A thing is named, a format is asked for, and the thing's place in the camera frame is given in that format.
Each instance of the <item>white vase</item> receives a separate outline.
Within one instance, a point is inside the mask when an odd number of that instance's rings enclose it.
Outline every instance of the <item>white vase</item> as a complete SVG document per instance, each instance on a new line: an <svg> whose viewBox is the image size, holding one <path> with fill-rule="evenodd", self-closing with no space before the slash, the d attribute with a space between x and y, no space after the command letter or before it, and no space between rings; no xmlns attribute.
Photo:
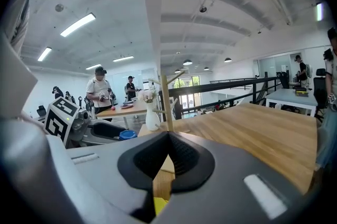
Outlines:
<svg viewBox="0 0 337 224"><path fill-rule="evenodd" d="M147 129L150 131L155 131L158 130L158 127L156 125L160 125L160 121L159 121L159 117L158 115L152 111L154 108L154 103L150 103L150 104L146 104L146 120L145 120L145 124L147 126Z"/></svg>

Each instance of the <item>black railing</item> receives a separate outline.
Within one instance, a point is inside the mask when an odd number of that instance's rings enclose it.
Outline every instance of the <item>black railing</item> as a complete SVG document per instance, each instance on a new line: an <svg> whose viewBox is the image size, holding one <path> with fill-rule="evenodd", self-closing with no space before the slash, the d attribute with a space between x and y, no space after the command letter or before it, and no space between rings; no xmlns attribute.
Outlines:
<svg viewBox="0 0 337 224"><path fill-rule="evenodd" d="M217 84L217 83L225 83L225 82L232 82L232 81L243 81L243 80L249 80L249 79L255 79L255 77L249 77L249 78L235 78L235 79L225 79L225 80L213 80L210 81L210 84ZM232 88L238 88L238 89L250 89L252 88L251 85L245 85L243 87L230 87L230 89Z"/></svg>
<svg viewBox="0 0 337 224"><path fill-rule="evenodd" d="M264 100L265 98L261 99L256 99L257 93L263 92L263 91L268 91L270 88L274 88L274 91L276 91L277 86L280 85L281 83L277 83L278 77L266 77L266 78L247 78L247 79L240 79L236 81L230 81L230 82L224 82L224 83L215 83L215 84L206 84L206 85L199 85L199 86L193 86L193 87L182 87L182 88L174 88L174 89L169 89L168 93L170 97L174 97L174 99L177 99L177 102L174 105L174 110L175 110L175 119L181 119L182 118L182 113L191 111L191 110L200 110L202 108L210 107L210 106L215 106L215 105L220 105L220 104L225 104L225 103L230 103L230 107L234 105L234 101L238 99L242 99L248 96L253 96L253 100L251 103L253 104L258 104L260 101ZM274 81L274 85L271 87L266 88L265 86L261 90L256 90L256 85L259 83L265 83L269 81ZM227 88L234 88L234 87L244 87L251 85L253 87L253 92L237 96L234 98L222 100L222 101L217 101L215 103L210 103L210 104L202 104L199 106L194 106L191 108L185 108L183 109L181 104L180 104L180 99L179 96L182 95L189 95L189 94L194 94L194 93L202 93L202 92L208 92L208 91L215 91L219 89L227 89ZM162 92L159 92L159 95L161 97L161 104L162 107L164 107L164 102L163 102L163 96Z"/></svg>

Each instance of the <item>security camera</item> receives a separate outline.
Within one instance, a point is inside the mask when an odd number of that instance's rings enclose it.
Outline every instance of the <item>security camera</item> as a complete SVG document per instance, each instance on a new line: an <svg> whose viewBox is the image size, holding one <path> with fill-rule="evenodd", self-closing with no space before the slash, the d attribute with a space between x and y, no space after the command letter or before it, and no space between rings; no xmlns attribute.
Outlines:
<svg viewBox="0 0 337 224"><path fill-rule="evenodd" d="M205 6L201 6L199 11L200 13L205 13L207 11L207 8Z"/></svg>

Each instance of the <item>wooden table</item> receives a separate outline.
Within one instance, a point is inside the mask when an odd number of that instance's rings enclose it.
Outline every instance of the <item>wooden table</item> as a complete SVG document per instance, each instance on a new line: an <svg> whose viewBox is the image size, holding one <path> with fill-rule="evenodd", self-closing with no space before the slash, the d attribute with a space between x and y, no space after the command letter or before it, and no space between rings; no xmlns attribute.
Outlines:
<svg viewBox="0 0 337 224"><path fill-rule="evenodd" d="M166 129L166 123L161 123L161 127ZM243 148L287 177L301 193L308 191L316 161L315 118L241 104L173 121L173 127L175 131ZM150 133L143 125L139 136ZM171 185L167 182L170 177L174 179L170 172L158 173L154 180L156 197L169 198Z"/></svg>
<svg viewBox="0 0 337 224"><path fill-rule="evenodd" d="M112 111L108 109L106 111L100 112L96 115L99 119L113 118L113 117L123 117L126 128L128 129L128 124L126 116L129 115L145 115L146 114L146 105L144 101L134 101L133 107L122 109L119 105L116 106L116 110Z"/></svg>

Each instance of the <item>black cap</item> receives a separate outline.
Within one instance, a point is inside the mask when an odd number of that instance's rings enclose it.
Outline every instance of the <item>black cap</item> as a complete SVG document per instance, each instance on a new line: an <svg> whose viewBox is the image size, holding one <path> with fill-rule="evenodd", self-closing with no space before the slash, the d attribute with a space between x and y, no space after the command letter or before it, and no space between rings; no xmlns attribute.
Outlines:
<svg viewBox="0 0 337 224"><path fill-rule="evenodd" d="M106 70L102 67L102 66L100 66L100 67L97 67L96 69L95 69L95 73L103 73L103 74L106 74Z"/></svg>
<svg viewBox="0 0 337 224"><path fill-rule="evenodd" d="M332 27L331 29L328 30L328 38L329 40L336 38L337 37L337 33L334 27Z"/></svg>

